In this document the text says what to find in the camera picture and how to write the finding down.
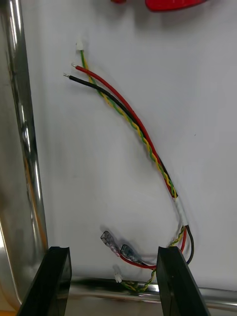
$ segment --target wire harness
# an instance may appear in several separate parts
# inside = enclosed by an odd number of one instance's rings
[[[136,130],[138,136],[142,140],[142,142],[146,145],[147,151],[149,153],[149,156],[151,160],[156,164],[156,167],[158,171],[162,174],[162,177],[164,178],[165,184],[170,192],[171,197],[174,200],[174,204],[176,206],[176,209],[180,215],[181,221],[183,223],[183,226],[181,227],[180,233],[178,234],[178,237],[173,240],[169,246],[175,246],[177,245],[181,239],[182,239],[182,245],[181,245],[181,251],[184,251],[185,248],[185,243],[186,243],[186,236],[187,233],[189,234],[190,241],[191,241],[191,254],[190,257],[187,261],[189,264],[194,256],[194,239],[190,230],[190,227],[188,225],[188,221],[185,215],[184,208],[182,207],[182,204],[179,200],[178,194],[176,189],[174,188],[174,185],[170,179],[170,176],[161,161],[160,157],[158,156],[155,147],[145,129],[143,126],[142,122],[139,120],[133,109],[130,107],[130,105],[126,102],[126,100],[109,84],[107,83],[104,79],[102,79],[100,76],[97,74],[93,73],[92,71],[89,70],[87,61],[84,56],[84,51],[80,50],[80,55],[81,55],[81,61],[82,65],[81,66],[76,66],[75,64],[72,64],[73,67],[75,67],[77,70],[84,72],[88,75],[89,82],[79,79],[74,76],[70,76],[67,74],[64,74],[64,76],[68,77],[70,80],[73,80],[75,82],[78,82],[80,84],[89,86],[91,88],[94,88],[97,90],[98,94],[104,98],[106,103],[114,108],[121,116],[124,117],[124,119],[130,123],[133,129]],[[108,88],[113,94],[109,93],[107,90],[104,88],[100,87],[97,85],[96,80],[100,81],[106,88]],[[109,232],[104,232],[103,235],[101,236],[101,240],[104,242],[106,246],[108,246],[117,256],[119,256],[123,261],[134,265],[139,268],[143,269],[151,269],[152,270],[152,275],[151,278],[145,283],[143,288],[140,288],[138,286],[137,282],[120,282],[122,285],[124,285],[126,288],[133,290],[133,291],[145,291],[148,287],[149,284],[151,284],[153,277],[155,275],[156,271],[156,266],[155,265],[147,265],[142,262],[142,260],[138,259],[137,255],[135,252],[130,248],[128,249],[127,245],[123,245],[122,249],[119,250],[118,245],[115,243],[113,236]],[[127,253],[124,252],[124,246],[126,246],[126,250],[128,251]]]

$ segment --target stainless steel edge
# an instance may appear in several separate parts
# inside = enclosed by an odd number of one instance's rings
[[[199,288],[209,308],[237,312],[237,292],[212,288]],[[97,297],[126,301],[143,301],[160,303],[159,287],[150,284],[146,292],[132,292],[125,289],[115,280],[99,278],[75,278],[71,282],[70,299]]]
[[[47,250],[20,0],[0,0],[0,284],[18,308]]]

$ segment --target wire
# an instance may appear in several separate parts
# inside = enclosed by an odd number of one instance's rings
[[[136,124],[136,121],[134,120],[134,117],[131,115],[130,112],[128,112],[128,110],[125,108],[125,106],[119,100],[117,100],[112,94],[110,94],[107,90],[105,90],[104,88],[102,88],[100,86],[97,86],[97,85],[95,85],[93,83],[87,82],[85,80],[82,80],[82,79],[79,79],[79,78],[76,78],[74,76],[70,76],[70,75],[67,75],[67,74],[64,74],[64,76],[68,77],[72,81],[81,83],[83,85],[89,86],[91,88],[94,88],[94,89],[102,92],[103,94],[107,95],[111,100],[113,100],[122,109],[122,111],[121,111],[119,108],[115,107],[115,109],[118,111],[118,113],[123,115],[124,118],[132,125],[132,127],[137,130],[137,133],[141,137],[143,143],[146,144],[146,147],[147,147],[147,150],[148,150],[148,152],[150,154],[151,159],[156,163],[157,169],[162,173],[163,178],[165,179],[165,181],[167,183],[167,186],[169,186],[171,188],[171,191],[173,192],[173,194],[174,194],[174,196],[176,198],[177,197],[177,193],[176,193],[176,190],[175,190],[175,188],[173,186],[172,181],[169,179],[167,173],[165,173],[164,169],[159,164],[156,156],[154,155],[154,153],[152,151],[152,148],[151,148],[150,144],[148,143],[146,138],[143,136],[143,133],[141,132],[139,126]]]
[[[89,70],[89,67],[88,67],[87,61],[86,61],[86,59],[85,59],[84,51],[83,51],[83,50],[80,50],[80,56],[81,56],[81,62],[82,62],[83,68]],[[97,83],[96,83],[96,81],[95,81],[95,79],[94,79],[93,77],[91,77],[90,75],[88,75],[88,78],[89,78],[89,81],[90,81],[91,83],[97,85]],[[115,107],[115,103],[114,103],[112,100],[108,99],[108,98],[106,97],[106,95],[104,95],[104,94],[101,93],[100,91],[98,91],[98,93],[99,93],[99,95],[100,95],[102,98],[105,99],[106,103],[107,103],[110,107]],[[160,164],[161,164],[161,166],[162,166],[164,172],[167,174],[168,178],[170,179],[170,176],[169,176],[169,174],[168,174],[168,172],[167,172],[167,170],[166,170],[166,168],[165,168],[165,166],[164,166],[162,160],[160,159],[160,157],[159,157],[159,161],[158,161],[158,162],[160,162]]]
[[[135,291],[135,292],[145,292],[146,289],[148,288],[148,286],[152,283],[153,278],[154,278],[154,276],[155,276],[155,273],[156,273],[156,270],[154,269],[154,270],[152,271],[152,274],[151,274],[150,279],[144,284],[143,287],[139,287],[139,286],[138,286],[138,285],[139,285],[138,282],[130,282],[130,281],[125,282],[125,281],[123,281],[123,282],[121,282],[121,284],[122,284],[123,286],[125,286],[125,287],[126,287],[127,289],[129,289],[129,290],[132,290],[132,291]]]
[[[175,244],[180,242],[180,240],[183,237],[183,233],[184,233],[184,226],[181,227],[181,230],[180,230],[180,233],[179,233],[178,237],[169,244],[169,247],[173,247],[173,246],[175,246]]]
[[[187,225],[186,228],[187,228],[187,232],[189,234],[190,241],[191,241],[191,254],[190,254],[190,257],[189,257],[189,259],[187,261],[187,264],[189,265],[190,262],[192,261],[193,257],[194,257],[194,238],[193,238],[193,235],[191,233],[189,225]]]
[[[132,261],[126,259],[126,258],[125,258],[123,255],[121,255],[121,254],[120,254],[120,258],[121,258],[123,261],[125,261],[126,263],[129,263],[129,264],[131,264],[132,266],[135,266],[135,267],[139,267],[139,268],[143,268],[143,269],[151,269],[151,270],[157,268],[157,266],[146,266],[146,265],[141,265],[141,264],[136,263],[136,262],[132,262]]]
[[[99,75],[93,73],[92,71],[90,71],[89,69],[85,69],[81,66],[76,66],[74,64],[72,64],[73,67],[75,67],[77,70],[83,72],[83,73],[86,73],[87,75],[89,75],[90,77],[93,77],[95,79],[97,79],[98,81],[100,81],[105,87],[107,87],[125,106],[126,108],[129,110],[129,112],[133,115],[134,119],[138,122],[137,125],[141,126],[141,131],[143,132],[145,138],[147,139],[149,145],[151,146],[152,148],[152,152],[154,153],[154,155],[156,156],[157,160],[158,160],[158,163],[160,165],[163,165],[163,163],[160,161],[160,158],[155,150],[155,147],[148,135],[148,132],[147,130],[145,129],[144,125],[142,124],[142,122],[140,121],[140,119],[137,117],[136,113],[133,111],[133,109],[130,107],[130,105],[127,103],[127,101],[121,96],[120,93],[118,93],[117,90],[115,90],[109,83],[107,83],[103,78],[101,78]],[[169,186],[167,185],[168,189],[169,189],[169,192],[171,193],[172,195],[172,191],[171,189],[169,188]]]
[[[184,247],[185,247],[185,242],[186,242],[186,236],[187,236],[187,229],[186,227],[184,228],[184,234],[183,234],[183,241],[181,245],[181,251],[184,252]]]

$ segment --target red wire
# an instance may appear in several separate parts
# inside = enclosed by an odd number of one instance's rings
[[[115,90],[109,83],[107,83],[103,78],[101,78],[99,75],[93,73],[92,71],[88,70],[88,69],[85,69],[81,66],[76,66],[76,69],[79,70],[79,71],[82,71],[83,73],[97,79],[98,81],[100,81],[103,85],[105,85],[105,87],[107,87],[117,98],[119,98],[119,100],[126,106],[126,108],[128,109],[128,111],[133,115],[133,117],[136,119],[136,121],[139,123],[139,125],[141,126],[142,128],[142,132],[143,132],[143,135],[145,136],[146,140],[148,141],[149,145],[151,146],[152,148],[152,152],[153,154],[156,156],[157,160],[158,160],[158,163],[160,165],[162,165],[160,159],[159,159],[159,156],[154,148],[154,145],[148,135],[148,132],[147,130],[145,129],[144,125],[142,124],[142,122],[140,121],[140,119],[137,117],[136,113],[133,111],[133,109],[130,107],[130,105],[127,103],[127,101],[121,96],[121,94]],[[171,188],[169,185],[167,185],[167,183],[165,183],[166,186],[168,187],[168,190],[169,192],[171,193]]]
[[[128,259],[126,259],[123,255],[120,254],[120,258],[125,261],[126,263],[129,263],[131,264],[132,266],[136,266],[136,267],[139,267],[139,268],[143,268],[143,269],[151,269],[151,270],[154,270],[156,269],[157,267],[156,266],[145,266],[145,265],[140,265],[139,263],[136,263],[136,262],[132,262]]]
[[[184,247],[185,247],[185,242],[186,242],[186,236],[187,236],[187,229],[186,227],[184,227],[184,235],[183,235],[183,241],[182,241],[182,246],[181,246],[181,251],[184,251]]]

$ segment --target white panel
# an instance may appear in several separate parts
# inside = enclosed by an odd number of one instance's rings
[[[112,277],[117,264],[145,280],[100,235],[110,229],[155,258],[178,224],[134,131],[62,76],[82,36],[92,69],[131,103],[181,196],[198,285],[237,289],[237,1],[163,14],[141,0],[22,4],[49,243],[70,246],[75,275]]]

